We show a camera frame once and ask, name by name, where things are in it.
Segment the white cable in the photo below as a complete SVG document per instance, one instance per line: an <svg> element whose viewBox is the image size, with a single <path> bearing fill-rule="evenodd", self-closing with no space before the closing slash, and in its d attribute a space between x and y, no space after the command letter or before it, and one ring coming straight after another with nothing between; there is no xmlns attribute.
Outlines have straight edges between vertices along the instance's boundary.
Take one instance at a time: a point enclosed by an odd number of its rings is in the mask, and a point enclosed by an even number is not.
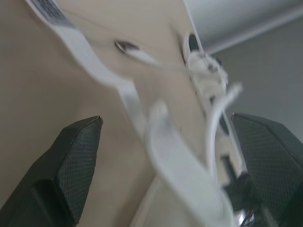
<svg viewBox="0 0 303 227"><path fill-rule="evenodd" d="M205 150L207 167L210 175L217 181L217 167L215 162L215 134L219 124L220 117L224 110L237 98L242 91L242 84L232 85L227 93L214 102L213 108L209 114L210 118L206 122L205 132Z"/></svg>
<svg viewBox="0 0 303 227"><path fill-rule="evenodd" d="M165 70L172 70L172 71L182 71L182 72L187 72L188 74L200 74L199 70L191 70L188 69L184 66L180 65L174 65L174 64L163 64L147 54L145 51L140 49L140 47L131 44L130 42L125 42L125 41L115 41L116 47L121 50L123 53L127 54L128 56L131 56L132 58L143 62L148 65L156 66L158 68L162 68ZM205 78L215 78L221 80L222 78L218 75L209 75L205 74L203 75Z"/></svg>

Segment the white cord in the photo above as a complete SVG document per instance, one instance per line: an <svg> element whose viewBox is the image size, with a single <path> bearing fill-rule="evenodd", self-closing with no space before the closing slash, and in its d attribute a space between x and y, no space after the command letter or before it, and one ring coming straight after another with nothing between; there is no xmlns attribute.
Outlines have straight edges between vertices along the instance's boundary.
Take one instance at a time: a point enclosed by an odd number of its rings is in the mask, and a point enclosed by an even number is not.
<svg viewBox="0 0 303 227"><path fill-rule="evenodd" d="M242 91L242 84L238 83L232 85L227 93L214 102L214 105L209 114L210 118L206 122L205 146L206 146L206 160L209 174L217 181L217 167L215 162L215 134L219 124L220 117L224 110L237 98Z"/></svg>
<svg viewBox="0 0 303 227"><path fill-rule="evenodd" d="M133 46L125 48L125 47L122 47L120 43L121 43L120 41L115 41L115 45L119 50L121 50L123 53L125 53L125 54L131 56L132 58L134 58L134 59L136 59L140 62L143 62L145 64L156 66L158 68L162 68L162 69L165 69L165 70L182 71L182 72L186 72L190 75L200 73L198 70L190 70L190 69L188 69L184 66L179 66L179 65L174 65L174 64L167 64L167 63L163 64L163 63L159 62L158 60L154 59L152 56L150 56L146 52L144 52L143 50L141 50L138 46L135 46L135 45L129 43ZM205 74L203 76L205 78L215 78L215 79L219 79L219 80L222 79L218 75Z"/></svg>

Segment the white ceiling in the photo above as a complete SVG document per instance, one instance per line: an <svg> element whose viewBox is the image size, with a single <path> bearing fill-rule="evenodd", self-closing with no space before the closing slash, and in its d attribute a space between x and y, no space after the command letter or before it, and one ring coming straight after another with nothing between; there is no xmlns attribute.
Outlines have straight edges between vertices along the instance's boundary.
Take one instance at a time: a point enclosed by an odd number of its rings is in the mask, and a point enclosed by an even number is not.
<svg viewBox="0 0 303 227"><path fill-rule="evenodd" d="M206 48L302 2L303 0L186 0Z"/></svg>

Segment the gray wall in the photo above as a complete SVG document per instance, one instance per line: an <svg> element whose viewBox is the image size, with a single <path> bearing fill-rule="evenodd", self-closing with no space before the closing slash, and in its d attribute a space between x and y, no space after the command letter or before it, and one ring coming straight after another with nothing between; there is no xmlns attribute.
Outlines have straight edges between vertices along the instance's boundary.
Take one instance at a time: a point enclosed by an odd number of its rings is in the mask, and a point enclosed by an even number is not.
<svg viewBox="0 0 303 227"><path fill-rule="evenodd" d="M283 123L303 141L303 18L215 54L230 84L243 83L227 110Z"/></svg>

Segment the wooden desk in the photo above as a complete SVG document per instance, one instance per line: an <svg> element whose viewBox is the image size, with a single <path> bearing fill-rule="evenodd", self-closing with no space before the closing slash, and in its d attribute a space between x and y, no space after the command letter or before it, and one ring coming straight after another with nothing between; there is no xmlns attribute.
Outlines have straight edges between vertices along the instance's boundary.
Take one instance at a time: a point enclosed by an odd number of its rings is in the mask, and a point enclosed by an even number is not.
<svg viewBox="0 0 303 227"><path fill-rule="evenodd" d="M189 147L204 159L204 117L187 74L122 55L113 40L139 44L155 58L184 64L181 42L193 31L182 0L59 0L99 58L134 80L146 113L164 99ZM31 164L72 122L101 115L95 175L79 227L126 227L154 172L115 91L82 69L25 2L1 3L0 205Z"/></svg>

